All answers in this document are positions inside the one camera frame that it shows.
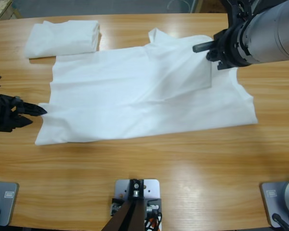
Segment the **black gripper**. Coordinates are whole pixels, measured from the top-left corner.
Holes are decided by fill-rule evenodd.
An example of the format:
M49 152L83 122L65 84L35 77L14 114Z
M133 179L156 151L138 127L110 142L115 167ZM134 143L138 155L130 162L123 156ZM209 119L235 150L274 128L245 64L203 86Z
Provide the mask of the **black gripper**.
M238 51L237 38L240 28L241 25L236 25L218 32L214 35L213 41L194 45L193 52L208 51L206 59L210 62L217 62L218 70L249 66L250 64Z
M47 114L42 107L26 103L19 97L0 95L0 132L12 132L33 123L23 115L41 116Z

